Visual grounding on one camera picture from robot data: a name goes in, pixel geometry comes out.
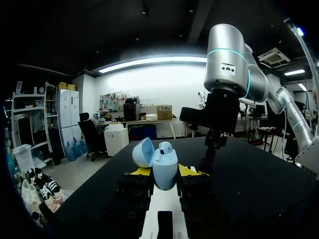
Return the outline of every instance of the blue water bottle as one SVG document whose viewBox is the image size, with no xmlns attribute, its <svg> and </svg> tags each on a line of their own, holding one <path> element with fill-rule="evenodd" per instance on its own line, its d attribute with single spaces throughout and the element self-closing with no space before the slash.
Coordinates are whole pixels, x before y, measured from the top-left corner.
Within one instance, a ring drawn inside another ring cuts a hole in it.
<svg viewBox="0 0 319 239">
<path fill-rule="evenodd" d="M 83 136 L 81 136 L 80 144 L 81 144 L 81 148 L 82 148 L 82 153 L 86 153 L 88 151 L 88 147 L 86 146 L 86 142 L 83 139 Z"/>
<path fill-rule="evenodd" d="M 71 148 L 69 141 L 67 141 L 67 146 L 65 147 L 65 153 L 66 153 L 66 157 L 68 158 L 70 162 L 76 160 L 76 158 L 73 155 L 73 150 Z"/>
<path fill-rule="evenodd" d="M 73 140 L 74 142 L 73 142 L 72 150 L 73 150 L 74 157 L 75 158 L 81 157 L 82 156 L 81 145 L 76 142 L 76 138 L 73 138 Z"/>
</svg>

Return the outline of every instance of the white refrigerator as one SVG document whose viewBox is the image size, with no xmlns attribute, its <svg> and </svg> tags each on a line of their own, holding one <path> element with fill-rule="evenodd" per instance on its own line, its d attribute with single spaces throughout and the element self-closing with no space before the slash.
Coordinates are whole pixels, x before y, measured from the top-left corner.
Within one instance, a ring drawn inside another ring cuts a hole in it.
<svg viewBox="0 0 319 239">
<path fill-rule="evenodd" d="M 67 142 L 73 143 L 73 138 L 79 142 L 82 132 L 78 122 L 79 116 L 79 92 L 69 90 L 59 90 L 58 93 L 58 112 L 61 129 L 61 136 L 64 146 Z"/>
</svg>

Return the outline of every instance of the tool pegboard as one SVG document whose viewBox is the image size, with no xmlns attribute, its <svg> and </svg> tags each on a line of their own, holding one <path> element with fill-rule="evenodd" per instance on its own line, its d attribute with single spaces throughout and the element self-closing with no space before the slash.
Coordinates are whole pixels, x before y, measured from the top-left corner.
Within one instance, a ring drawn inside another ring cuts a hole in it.
<svg viewBox="0 0 319 239">
<path fill-rule="evenodd" d="M 100 111 L 113 111 L 118 109 L 124 105 L 127 97 L 129 97 L 129 91 L 118 91 L 100 95 Z"/>
</svg>

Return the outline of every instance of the wireless earbud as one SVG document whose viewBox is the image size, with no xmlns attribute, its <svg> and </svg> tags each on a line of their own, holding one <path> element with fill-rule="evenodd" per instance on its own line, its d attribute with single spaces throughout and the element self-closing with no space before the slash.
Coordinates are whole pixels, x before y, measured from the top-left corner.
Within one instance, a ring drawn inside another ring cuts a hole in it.
<svg viewBox="0 0 319 239">
<path fill-rule="evenodd" d="M 162 142 L 159 144 L 159 152 L 161 154 L 168 154 L 171 153 L 173 150 L 173 146 L 169 142 Z"/>
</svg>

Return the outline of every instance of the black tabletop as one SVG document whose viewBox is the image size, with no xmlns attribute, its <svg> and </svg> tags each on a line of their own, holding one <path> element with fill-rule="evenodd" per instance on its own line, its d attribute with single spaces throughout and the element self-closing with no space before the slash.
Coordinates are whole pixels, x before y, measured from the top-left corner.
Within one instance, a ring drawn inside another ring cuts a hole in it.
<svg viewBox="0 0 319 239">
<path fill-rule="evenodd" d="M 176 150 L 179 163 L 197 168 L 207 150 L 204 140 L 200 137 L 167 141 Z M 154 147 L 162 141 L 153 140 Z M 137 170 L 132 159 L 137 143 L 123 148 L 76 190 L 57 210 L 58 218 L 73 224 L 98 219 L 112 200 L 120 176 Z M 262 219 L 280 214 L 289 204 L 299 205 L 300 214 L 319 186 L 314 177 L 300 168 L 232 137 L 216 154 L 212 180 L 216 197 L 232 219 L 246 215 Z"/>
</svg>

